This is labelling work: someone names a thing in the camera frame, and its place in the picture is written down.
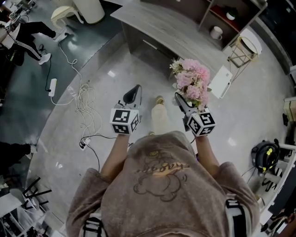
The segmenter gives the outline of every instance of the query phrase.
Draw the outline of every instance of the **white cube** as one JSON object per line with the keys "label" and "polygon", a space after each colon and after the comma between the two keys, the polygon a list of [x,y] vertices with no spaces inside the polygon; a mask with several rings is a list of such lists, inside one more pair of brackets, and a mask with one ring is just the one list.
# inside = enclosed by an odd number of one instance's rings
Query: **white cube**
{"label": "white cube", "polygon": [[197,137],[210,134],[214,127],[215,122],[210,112],[193,113],[187,122],[187,126],[190,127],[193,134]]}
{"label": "white cube", "polygon": [[111,109],[110,124],[117,134],[130,135],[140,123],[139,111],[134,109]]}

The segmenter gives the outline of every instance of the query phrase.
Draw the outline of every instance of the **mug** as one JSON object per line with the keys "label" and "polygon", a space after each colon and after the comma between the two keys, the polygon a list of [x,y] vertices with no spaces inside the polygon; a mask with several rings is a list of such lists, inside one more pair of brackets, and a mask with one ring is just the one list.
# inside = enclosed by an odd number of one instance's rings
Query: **mug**
{"label": "mug", "polygon": [[223,30],[218,26],[214,26],[214,28],[210,32],[211,37],[217,40],[222,39],[222,34],[223,34]]}

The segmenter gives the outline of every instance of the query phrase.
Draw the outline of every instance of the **black pants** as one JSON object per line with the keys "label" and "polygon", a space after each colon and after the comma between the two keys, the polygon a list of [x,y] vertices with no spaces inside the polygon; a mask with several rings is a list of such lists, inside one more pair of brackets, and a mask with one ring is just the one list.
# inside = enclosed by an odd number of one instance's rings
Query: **black pants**
{"label": "black pants", "polygon": [[2,174],[8,167],[18,162],[24,155],[31,152],[29,144],[8,144],[0,142],[0,174]]}
{"label": "black pants", "polygon": [[13,47],[25,50],[29,56],[40,61],[41,55],[38,53],[36,45],[32,41],[30,35],[42,33],[48,37],[54,38],[56,33],[47,27],[43,22],[29,22],[20,25],[18,36],[15,39]]}

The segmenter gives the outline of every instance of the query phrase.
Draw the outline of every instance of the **beige pants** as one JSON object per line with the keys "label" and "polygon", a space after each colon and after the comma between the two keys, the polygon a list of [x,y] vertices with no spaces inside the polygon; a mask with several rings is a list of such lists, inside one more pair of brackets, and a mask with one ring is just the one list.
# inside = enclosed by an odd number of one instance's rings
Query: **beige pants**
{"label": "beige pants", "polygon": [[151,111],[152,129],[155,135],[171,132],[172,127],[164,105],[157,104]]}

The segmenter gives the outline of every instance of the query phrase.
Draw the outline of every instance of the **flower bouquet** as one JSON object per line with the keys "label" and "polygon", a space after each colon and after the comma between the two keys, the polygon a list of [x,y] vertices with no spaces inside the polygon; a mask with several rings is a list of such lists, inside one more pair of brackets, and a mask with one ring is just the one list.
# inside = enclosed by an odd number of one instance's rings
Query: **flower bouquet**
{"label": "flower bouquet", "polygon": [[173,60],[170,68],[177,79],[173,87],[177,89],[177,92],[184,97],[187,103],[191,102],[200,112],[203,112],[209,100],[208,92],[211,91],[208,88],[210,82],[209,69],[193,59]]}

